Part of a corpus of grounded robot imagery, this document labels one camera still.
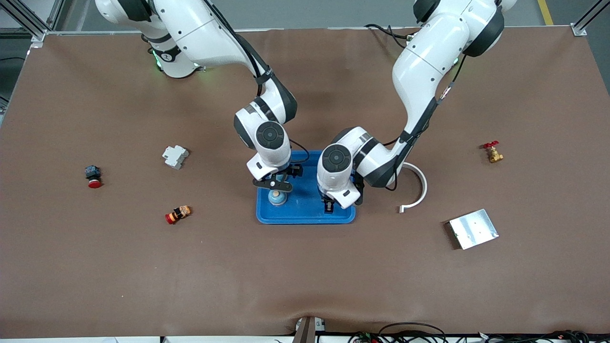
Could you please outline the grey table edge clamp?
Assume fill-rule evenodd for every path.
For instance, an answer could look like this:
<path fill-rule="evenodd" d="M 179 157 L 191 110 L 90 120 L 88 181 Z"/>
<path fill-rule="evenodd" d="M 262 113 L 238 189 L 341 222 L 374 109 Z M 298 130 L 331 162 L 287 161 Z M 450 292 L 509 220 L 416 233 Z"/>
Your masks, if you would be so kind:
<path fill-rule="evenodd" d="M 321 334 L 326 332 L 326 321 L 318 317 L 302 317 L 296 322 L 292 343 L 322 343 Z"/>

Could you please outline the white circuit breaker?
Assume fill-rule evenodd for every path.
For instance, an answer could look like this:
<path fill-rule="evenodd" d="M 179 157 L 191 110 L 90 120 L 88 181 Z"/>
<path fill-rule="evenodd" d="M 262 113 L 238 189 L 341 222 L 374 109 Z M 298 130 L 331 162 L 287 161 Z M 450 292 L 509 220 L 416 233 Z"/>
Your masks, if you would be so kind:
<path fill-rule="evenodd" d="M 164 163 L 172 169 L 180 170 L 185 158 L 189 156 L 189 150 L 185 149 L 182 146 L 167 146 L 162 154 L 162 158 L 164 159 Z"/>

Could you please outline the red yellow emergency stop button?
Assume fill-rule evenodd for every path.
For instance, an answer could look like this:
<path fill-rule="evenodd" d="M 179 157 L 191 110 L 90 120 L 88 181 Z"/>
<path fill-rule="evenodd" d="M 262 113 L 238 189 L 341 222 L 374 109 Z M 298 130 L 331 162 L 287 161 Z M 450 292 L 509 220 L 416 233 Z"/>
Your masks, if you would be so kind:
<path fill-rule="evenodd" d="M 165 220 L 168 224 L 175 224 L 179 220 L 184 219 L 192 214 L 192 209 L 189 206 L 179 206 L 165 215 Z"/>

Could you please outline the blue plastic tray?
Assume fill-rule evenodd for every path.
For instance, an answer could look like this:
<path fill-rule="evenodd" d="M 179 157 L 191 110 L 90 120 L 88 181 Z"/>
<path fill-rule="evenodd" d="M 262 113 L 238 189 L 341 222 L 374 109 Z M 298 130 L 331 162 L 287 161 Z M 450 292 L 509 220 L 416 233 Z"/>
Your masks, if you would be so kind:
<path fill-rule="evenodd" d="M 310 151 L 310 157 L 302 163 L 304 172 L 300 177 L 288 178 L 293 191 L 281 204 L 272 204 L 268 189 L 257 189 L 256 216 L 264 224 L 349 224 L 356 217 L 356 207 L 342 209 L 334 204 L 332 213 L 325 212 L 325 205 L 318 192 L 316 170 L 321 150 Z"/>

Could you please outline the red push button switch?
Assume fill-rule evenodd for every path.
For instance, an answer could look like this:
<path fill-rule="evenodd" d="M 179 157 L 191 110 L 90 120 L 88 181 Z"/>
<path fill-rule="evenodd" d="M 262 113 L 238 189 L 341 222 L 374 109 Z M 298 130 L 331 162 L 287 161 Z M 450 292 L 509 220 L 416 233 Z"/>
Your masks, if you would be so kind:
<path fill-rule="evenodd" d="M 85 178 L 89 181 L 89 188 L 98 189 L 102 187 L 101 170 L 96 165 L 85 167 Z"/>

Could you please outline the white curved plastic bracket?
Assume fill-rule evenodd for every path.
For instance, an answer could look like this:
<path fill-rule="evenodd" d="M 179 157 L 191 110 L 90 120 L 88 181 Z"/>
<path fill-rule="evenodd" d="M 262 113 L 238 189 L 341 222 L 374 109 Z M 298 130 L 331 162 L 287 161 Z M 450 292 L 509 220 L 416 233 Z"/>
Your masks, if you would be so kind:
<path fill-rule="evenodd" d="M 418 206 L 425 199 L 425 197 L 427 195 L 427 191 L 428 191 L 427 178 L 426 178 L 425 174 L 423 173 L 423 171 L 418 166 L 408 163 L 408 162 L 403 162 L 402 167 L 403 167 L 403 169 L 408 169 L 408 170 L 414 172 L 414 174 L 416 174 L 416 176 L 418 177 L 420 184 L 421 184 L 421 193 L 420 193 L 418 200 L 416 200 L 415 202 L 413 202 L 411 204 L 401 205 L 399 207 L 399 213 L 405 213 L 407 209 Z"/>

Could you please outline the silver metal plate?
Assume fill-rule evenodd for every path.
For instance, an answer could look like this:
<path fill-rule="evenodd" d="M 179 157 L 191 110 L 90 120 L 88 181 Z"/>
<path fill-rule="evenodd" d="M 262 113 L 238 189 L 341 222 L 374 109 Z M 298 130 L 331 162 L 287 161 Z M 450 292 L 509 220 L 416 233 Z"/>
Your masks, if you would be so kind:
<path fill-rule="evenodd" d="M 479 209 L 449 220 L 449 230 L 459 248 L 466 250 L 499 237 L 486 209 Z"/>

